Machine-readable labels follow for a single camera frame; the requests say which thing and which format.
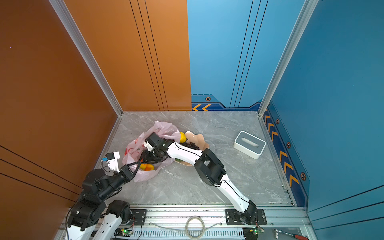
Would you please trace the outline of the yellow red mango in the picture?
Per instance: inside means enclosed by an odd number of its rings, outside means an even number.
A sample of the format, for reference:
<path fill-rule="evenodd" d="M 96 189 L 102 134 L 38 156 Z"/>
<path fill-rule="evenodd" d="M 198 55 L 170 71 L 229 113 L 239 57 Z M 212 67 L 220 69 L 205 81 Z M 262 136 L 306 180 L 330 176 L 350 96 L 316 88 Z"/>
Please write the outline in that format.
<path fill-rule="evenodd" d="M 140 169 L 142 170 L 142 171 L 154 171 L 155 170 L 155 167 L 154 167 L 154 165 L 152 165 L 152 164 L 141 164 L 140 165 Z"/>

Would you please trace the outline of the pink printed plastic bag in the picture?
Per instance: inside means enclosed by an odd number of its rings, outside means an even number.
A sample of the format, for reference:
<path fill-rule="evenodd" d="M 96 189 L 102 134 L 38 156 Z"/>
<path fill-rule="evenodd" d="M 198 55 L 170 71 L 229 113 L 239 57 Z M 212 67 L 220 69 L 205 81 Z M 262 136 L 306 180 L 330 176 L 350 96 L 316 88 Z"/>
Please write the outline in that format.
<path fill-rule="evenodd" d="M 155 121 L 154 125 L 149 130 L 142 133 L 137 139 L 127 145 L 125 156 L 122 160 L 123 165 L 139 161 L 142 152 L 147 150 L 144 146 L 145 140 L 152 133 L 156 133 L 160 138 L 174 140 L 177 143 L 180 142 L 182 137 L 181 132 L 172 123 Z M 153 164 L 154 169 L 151 171 L 139 169 L 133 180 L 135 183 L 148 181 L 154 178 L 159 173 L 160 169 L 171 165 L 174 161 L 175 159 L 173 158 L 166 158 L 162 163 Z"/>

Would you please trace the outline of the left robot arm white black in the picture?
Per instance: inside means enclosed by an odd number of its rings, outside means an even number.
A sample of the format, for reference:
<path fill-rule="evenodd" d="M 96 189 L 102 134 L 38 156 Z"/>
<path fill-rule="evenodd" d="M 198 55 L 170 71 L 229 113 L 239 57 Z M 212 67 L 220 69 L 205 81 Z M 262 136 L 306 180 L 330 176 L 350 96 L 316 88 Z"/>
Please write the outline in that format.
<path fill-rule="evenodd" d="M 134 179 L 141 162 L 124 165 L 109 176 L 102 169 L 89 172 L 83 181 L 83 191 L 66 216 L 65 240 L 110 240 L 115 235 L 126 237 L 134 226 L 142 226 L 146 212 L 135 217 L 130 204 L 106 200 L 117 195 L 122 186 Z"/>

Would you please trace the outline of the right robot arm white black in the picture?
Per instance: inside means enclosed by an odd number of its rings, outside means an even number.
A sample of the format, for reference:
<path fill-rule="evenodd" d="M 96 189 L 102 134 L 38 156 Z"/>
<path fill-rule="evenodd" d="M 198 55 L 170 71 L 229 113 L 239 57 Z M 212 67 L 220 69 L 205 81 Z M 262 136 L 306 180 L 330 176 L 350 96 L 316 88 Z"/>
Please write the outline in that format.
<path fill-rule="evenodd" d="M 218 188 L 230 200 L 243 224 L 252 225 L 257 221 L 256 205 L 232 183 L 224 164 L 210 149 L 191 149 L 174 140 L 162 139 L 156 133 L 145 139 L 144 146 L 147 149 L 141 155 L 141 162 L 160 163 L 171 158 L 194 166 L 204 183 Z"/>

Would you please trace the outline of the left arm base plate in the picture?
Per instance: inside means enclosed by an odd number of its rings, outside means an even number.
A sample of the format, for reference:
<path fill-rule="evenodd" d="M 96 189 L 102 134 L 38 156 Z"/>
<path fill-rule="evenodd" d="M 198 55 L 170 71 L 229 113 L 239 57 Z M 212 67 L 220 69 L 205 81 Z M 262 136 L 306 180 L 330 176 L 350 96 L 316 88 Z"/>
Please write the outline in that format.
<path fill-rule="evenodd" d="M 147 217 L 147 209 L 130 209 L 129 221 L 125 223 L 126 226 L 143 226 Z"/>

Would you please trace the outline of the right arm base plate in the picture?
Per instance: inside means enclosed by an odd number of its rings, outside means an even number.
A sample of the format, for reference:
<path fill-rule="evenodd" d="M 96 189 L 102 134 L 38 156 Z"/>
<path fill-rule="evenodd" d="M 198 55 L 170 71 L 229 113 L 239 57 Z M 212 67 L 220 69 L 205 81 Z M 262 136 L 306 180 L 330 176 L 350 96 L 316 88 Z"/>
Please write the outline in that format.
<path fill-rule="evenodd" d="M 240 213 L 235 209 L 226 209 L 226 223 L 229 226 L 233 225 L 252 225 L 266 226 L 268 224 L 265 211 L 256 209 L 252 214 Z"/>

